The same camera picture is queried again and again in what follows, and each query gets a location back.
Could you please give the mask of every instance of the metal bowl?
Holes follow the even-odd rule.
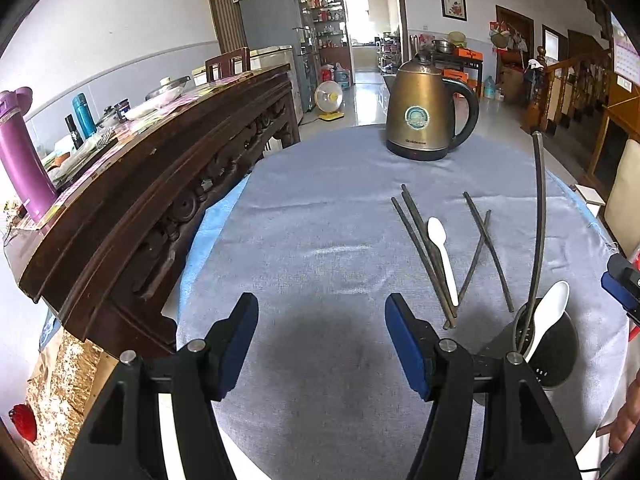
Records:
[[[453,49],[455,48],[455,45],[447,40],[433,40],[433,46],[443,54],[453,54]]]
[[[176,88],[180,88],[179,92],[177,90],[173,92],[174,94],[177,92],[177,95],[175,97],[178,97],[178,95],[180,95],[182,90],[184,89],[184,86],[187,84],[187,81],[189,81],[190,79],[191,77],[188,75],[181,77],[180,79],[171,79],[170,77],[165,77],[160,81],[160,88],[156,88],[152,92],[149,92],[145,97],[145,101],[149,101],[149,99],[158,97],[160,94],[168,92],[169,90],[173,91]]]

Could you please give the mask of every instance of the purple thermos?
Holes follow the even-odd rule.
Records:
[[[56,188],[42,167],[22,116],[33,102],[27,86],[0,92],[0,160],[15,192],[36,222],[56,201]]]

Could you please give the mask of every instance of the blue cloth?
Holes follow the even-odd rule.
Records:
[[[184,265],[182,276],[180,277],[176,320],[178,323],[180,323],[180,311],[184,308],[184,305],[191,295],[193,282],[202,270],[204,262],[207,261],[213,245],[216,243],[216,240],[218,240],[220,231],[222,231],[226,219],[229,218],[231,210],[236,205],[236,202],[238,202],[249,177],[250,175],[244,177],[222,200],[207,209],[202,219],[198,232],[196,232],[193,238],[193,243],[191,244],[189,254],[187,254],[187,261]]]

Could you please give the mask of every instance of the gold fabric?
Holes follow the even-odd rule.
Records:
[[[36,417],[38,438],[34,444],[25,443],[44,480],[62,476],[84,420],[101,351],[90,341],[82,343],[60,329],[40,353],[26,394]]]

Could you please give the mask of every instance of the calendar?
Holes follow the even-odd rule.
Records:
[[[611,15],[613,28],[613,70],[616,74],[640,86],[640,56],[616,17]]]

